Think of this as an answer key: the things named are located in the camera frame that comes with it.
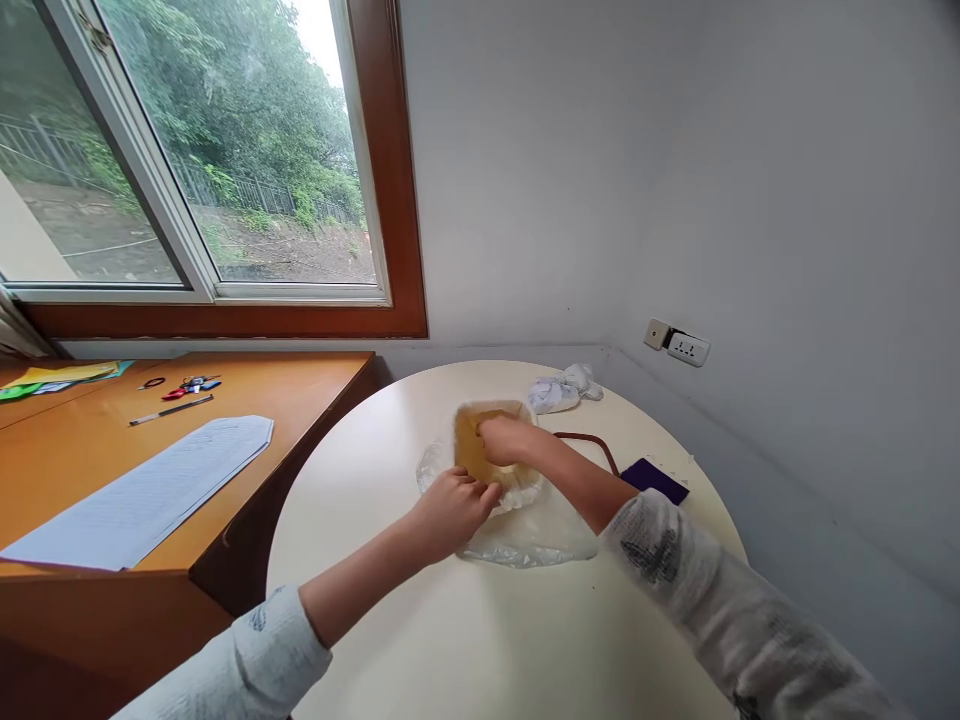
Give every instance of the window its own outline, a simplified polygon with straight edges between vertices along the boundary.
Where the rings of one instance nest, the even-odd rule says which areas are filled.
[[[424,336],[392,0],[12,0],[0,273],[55,338]]]

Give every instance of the white window frame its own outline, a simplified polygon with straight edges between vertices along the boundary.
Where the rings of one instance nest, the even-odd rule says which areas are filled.
[[[377,284],[222,281],[143,103],[125,70],[96,0],[35,0],[82,78],[101,130],[119,151],[129,179],[152,216],[158,240],[183,283],[4,282],[23,302],[322,305],[391,307],[346,0],[330,0],[344,95]]]

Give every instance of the paper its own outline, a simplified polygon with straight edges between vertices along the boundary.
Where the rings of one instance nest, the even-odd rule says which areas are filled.
[[[76,385],[75,382],[66,382],[66,383],[44,383],[37,390],[34,391],[34,395],[46,395],[48,392],[60,392],[61,390],[66,390],[68,387]]]
[[[26,563],[132,568],[270,444],[273,420],[212,420],[0,552]]]
[[[2,389],[14,387],[16,385],[34,385],[36,383],[87,380],[89,378],[100,377],[101,375],[108,375],[118,371],[119,367],[116,362],[98,363],[96,365],[77,365],[74,367],[60,368],[59,370],[30,368],[21,377],[4,385]]]
[[[26,397],[27,395],[32,395],[37,392],[37,390],[42,387],[42,383],[34,383],[33,385],[17,385],[12,388],[3,388],[0,390],[0,400],[16,400],[20,397]]]
[[[102,375],[100,377],[90,378],[89,380],[83,380],[82,382],[97,382],[97,380],[109,380],[112,377],[120,377],[127,371],[127,368],[133,365],[136,360],[118,360],[117,361],[117,371],[112,372],[109,375]]]

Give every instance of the sleeve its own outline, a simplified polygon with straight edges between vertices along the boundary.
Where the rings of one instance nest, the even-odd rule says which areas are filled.
[[[826,631],[656,490],[601,534],[745,720],[909,718]]]
[[[282,720],[326,672],[293,585],[238,618],[114,720]]]

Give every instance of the crumpled tissue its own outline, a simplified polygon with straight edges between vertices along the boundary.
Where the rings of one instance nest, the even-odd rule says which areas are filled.
[[[537,415],[546,415],[576,407],[584,397],[600,400],[603,388],[594,382],[589,365],[576,363],[557,375],[537,378],[530,386],[527,402]]]

